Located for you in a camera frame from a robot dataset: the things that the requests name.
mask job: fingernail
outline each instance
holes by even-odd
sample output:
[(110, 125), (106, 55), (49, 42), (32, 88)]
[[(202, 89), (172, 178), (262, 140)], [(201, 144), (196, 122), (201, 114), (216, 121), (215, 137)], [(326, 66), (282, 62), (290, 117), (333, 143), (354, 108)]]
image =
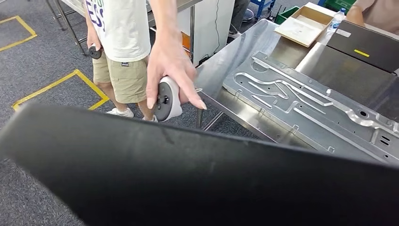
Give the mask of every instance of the fingernail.
[(204, 110), (208, 110), (208, 108), (207, 108), (207, 106), (205, 105), (205, 103), (202, 101), (202, 103), (201, 103), (201, 107), (202, 107), (202, 109), (204, 109)]
[(155, 104), (155, 98), (152, 97), (147, 98), (148, 109), (152, 109), (152, 107), (154, 107), (154, 104)]

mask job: person's arm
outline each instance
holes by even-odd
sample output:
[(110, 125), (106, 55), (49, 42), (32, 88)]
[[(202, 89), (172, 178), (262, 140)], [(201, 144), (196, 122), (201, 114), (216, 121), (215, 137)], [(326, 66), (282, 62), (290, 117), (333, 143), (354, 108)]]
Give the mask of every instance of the person's arm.
[(346, 15), (346, 20), (364, 27), (363, 10), (359, 6), (352, 6)]
[(346, 15), (346, 20), (364, 26), (363, 11), (374, 4), (375, 0), (357, 0)]
[(182, 47), (182, 34), (177, 27), (176, 0), (150, 0), (157, 32), (147, 70), (147, 105), (151, 109), (158, 95), (158, 83), (168, 75), (180, 87), (180, 100), (190, 101), (200, 109), (206, 109), (195, 91), (193, 80), (196, 70)]
[(101, 42), (100, 39), (98, 38), (96, 29), (94, 28), (93, 23), (91, 22), (91, 18), (88, 13), (88, 9), (85, 3), (83, 3), (83, 7), (85, 10), (85, 18), (86, 18), (86, 24), (88, 27), (88, 35), (87, 35), (87, 46), (90, 48), (93, 44), (96, 45), (96, 50), (101, 49)]

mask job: white t-shirt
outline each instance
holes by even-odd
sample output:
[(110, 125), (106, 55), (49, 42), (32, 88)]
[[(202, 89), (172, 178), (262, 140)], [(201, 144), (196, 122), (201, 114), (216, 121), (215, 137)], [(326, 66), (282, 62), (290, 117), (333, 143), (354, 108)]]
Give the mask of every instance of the white t-shirt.
[(151, 50), (145, 0), (84, 0), (108, 58), (133, 62)]

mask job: laptop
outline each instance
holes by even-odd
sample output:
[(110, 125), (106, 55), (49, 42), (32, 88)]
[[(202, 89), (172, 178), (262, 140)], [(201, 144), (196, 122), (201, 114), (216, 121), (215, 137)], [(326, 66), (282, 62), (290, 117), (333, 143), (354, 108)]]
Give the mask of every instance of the laptop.
[(346, 20), (327, 46), (389, 73), (399, 69), (399, 40)]

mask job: plastic bottle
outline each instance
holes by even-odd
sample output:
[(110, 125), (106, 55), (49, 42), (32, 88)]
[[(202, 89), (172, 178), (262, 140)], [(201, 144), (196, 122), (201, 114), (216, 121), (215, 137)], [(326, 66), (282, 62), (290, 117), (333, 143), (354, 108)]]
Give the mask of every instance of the plastic bottle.
[(341, 8), (339, 12), (334, 15), (333, 21), (331, 21), (328, 27), (328, 32), (334, 33), (339, 26), (339, 24), (345, 19), (345, 8)]

